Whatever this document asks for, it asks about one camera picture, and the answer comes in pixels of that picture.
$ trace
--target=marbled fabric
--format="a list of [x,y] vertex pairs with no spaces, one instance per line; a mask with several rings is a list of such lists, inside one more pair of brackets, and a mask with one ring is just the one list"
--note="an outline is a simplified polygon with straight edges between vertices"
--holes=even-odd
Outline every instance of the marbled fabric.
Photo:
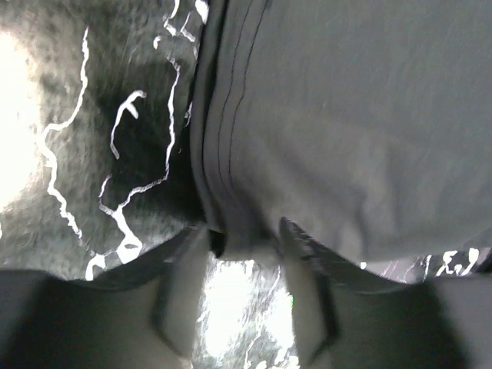
[[203,0],[0,2],[4,268],[92,279],[198,218],[181,137],[207,14]]

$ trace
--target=gray fabric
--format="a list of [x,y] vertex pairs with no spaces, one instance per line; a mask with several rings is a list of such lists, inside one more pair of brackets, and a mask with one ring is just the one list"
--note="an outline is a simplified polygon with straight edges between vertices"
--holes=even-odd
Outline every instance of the gray fabric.
[[229,238],[286,217],[352,261],[487,245],[491,20],[478,0],[230,0],[204,133]]
[[195,4],[0,1],[0,270],[91,280],[201,220]]

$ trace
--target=wrinkled cloth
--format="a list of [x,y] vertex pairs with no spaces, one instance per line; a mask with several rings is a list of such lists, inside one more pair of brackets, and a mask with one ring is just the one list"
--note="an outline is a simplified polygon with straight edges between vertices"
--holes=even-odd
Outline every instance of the wrinkled cloth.
[[282,218],[353,262],[489,245],[490,20],[478,0],[212,4],[191,140],[224,257]]

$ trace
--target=white line pattern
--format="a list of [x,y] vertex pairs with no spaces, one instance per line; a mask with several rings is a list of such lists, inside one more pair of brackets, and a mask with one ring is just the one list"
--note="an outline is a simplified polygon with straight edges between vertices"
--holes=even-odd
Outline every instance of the white line pattern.
[[443,255],[443,265],[436,273],[436,277],[439,277],[441,274],[446,272],[446,274],[453,274],[453,271],[450,269],[449,264],[453,261],[453,256],[456,255],[458,251],[448,251]]
[[186,17],[186,20],[184,21],[183,27],[181,27],[181,30],[179,31],[184,37],[186,37],[189,42],[194,43],[197,41],[196,37],[194,37],[188,30],[186,29],[186,25],[188,24],[188,21],[190,20],[190,15],[191,12],[188,13],[188,16]]
[[88,86],[88,79],[87,75],[85,73],[85,66],[87,64],[87,61],[89,59],[89,48],[88,48],[88,42],[87,42],[87,36],[88,36],[88,30],[89,28],[87,27],[85,29],[84,33],[84,38],[82,41],[82,53],[84,55],[84,60],[82,62],[82,67],[81,67],[81,72],[80,72],[80,79],[82,82],[82,88],[80,91],[80,94],[78,96],[78,101],[77,105],[75,106],[75,110],[73,111],[71,117],[61,123],[61,124],[56,124],[56,123],[50,123],[49,125],[46,126],[45,130],[42,132],[41,137],[38,140],[38,146],[41,151],[41,153],[46,157],[46,167],[52,169],[52,177],[51,180],[48,184],[48,189],[47,192],[56,198],[58,202],[60,203],[60,215],[62,218],[65,218],[68,220],[68,226],[71,227],[73,232],[78,236],[79,239],[82,239],[82,230],[77,226],[77,222],[75,221],[75,217],[67,211],[67,201],[63,197],[63,195],[60,193],[59,190],[55,188],[55,182],[57,179],[57,170],[58,170],[58,162],[56,155],[51,151],[48,146],[46,145],[46,138],[48,137],[48,134],[51,131],[62,131],[69,127],[75,120],[75,117],[77,116],[78,112],[80,111],[82,107],[82,103],[84,101],[84,93],[85,90]]
[[168,17],[167,15],[164,16],[164,28],[169,31],[169,33],[175,37],[178,34],[178,31],[176,28],[174,28],[172,25],[169,24],[169,21],[172,20],[176,14],[178,13],[179,9],[179,0],[175,0],[175,8],[172,10],[171,15]]
[[188,106],[188,110],[184,114],[184,119],[186,119],[186,124],[184,125],[185,128],[190,125],[190,122],[191,122],[191,110],[192,110],[192,108],[193,108],[193,101],[190,102],[190,105]]
[[471,269],[475,266],[480,257],[480,251],[477,248],[471,248],[468,250],[468,261],[470,264],[467,268],[460,274],[460,276],[468,275],[471,272]]
[[[104,213],[106,213],[107,215],[109,215],[110,217],[112,217],[115,220],[119,230],[124,235],[123,240],[121,241],[120,245],[118,246],[118,248],[116,250],[116,254],[120,258],[120,261],[122,262],[122,264],[127,264],[127,263],[133,261],[134,259],[136,259],[139,256],[139,254],[143,248],[142,241],[133,233],[133,231],[128,226],[125,215],[123,214],[123,209],[128,204],[130,204],[131,198],[134,195],[142,194],[142,193],[150,190],[151,188],[153,188],[157,185],[160,185],[162,182],[167,181],[168,176],[169,176],[169,171],[170,171],[169,161],[171,158],[172,149],[173,149],[175,142],[176,142],[174,98],[175,98],[175,89],[176,89],[176,86],[178,84],[178,80],[180,77],[180,66],[176,63],[176,61],[174,59],[170,59],[169,61],[170,61],[170,63],[172,63],[173,67],[175,68],[176,79],[175,79],[175,82],[173,83],[173,85],[171,87],[171,94],[169,95],[169,100],[168,100],[169,135],[170,135],[171,140],[170,140],[168,149],[166,151],[165,175],[162,178],[159,178],[158,180],[153,181],[150,184],[147,184],[147,185],[141,186],[141,187],[133,188],[130,191],[130,193],[128,194],[126,200],[124,202],[122,202],[120,205],[118,205],[116,210],[112,210],[112,209],[108,208],[107,206],[105,206],[104,204],[102,204],[102,196],[105,193],[106,185],[108,184],[108,181],[111,179],[111,175],[109,175],[104,180],[104,182],[102,183],[101,192],[99,194],[99,208],[101,209],[101,211],[103,211]],[[127,98],[127,100],[124,101],[123,104],[121,104],[121,106],[120,106],[121,111],[123,111],[124,108],[127,108],[127,109],[129,108],[128,110],[134,115],[134,117],[137,118],[138,113],[136,112],[135,107],[131,104],[131,102],[133,102],[135,99],[131,100],[131,98],[136,98],[137,96],[141,96],[141,93],[142,93],[142,91],[133,92],[130,95],[130,97]]]
[[118,108],[118,113],[116,113],[116,119],[115,119],[115,125],[113,126],[113,129],[111,131],[111,142],[109,146],[111,147],[111,151],[113,151],[113,154],[115,155],[115,158],[118,160],[120,158],[120,153],[118,149],[115,147],[115,132],[116,128],[119,126],[121,117],[123,116],[123,112],[125,110],[128,110],[131,115],[133,115],[133,118],[138,119],[138,111],[135,105],[133,103],[137,98],[146,98],[147,94],[143,92],[142,90],[137,90],[133,91],[130,96],[127,97],[125,101],[120,105]]
[[105,256],[101,254],[96,254],[87,264],[85,269],[85,279],[87,281],[94,280],[94,267],[100,267],[100,269],[106,269]]

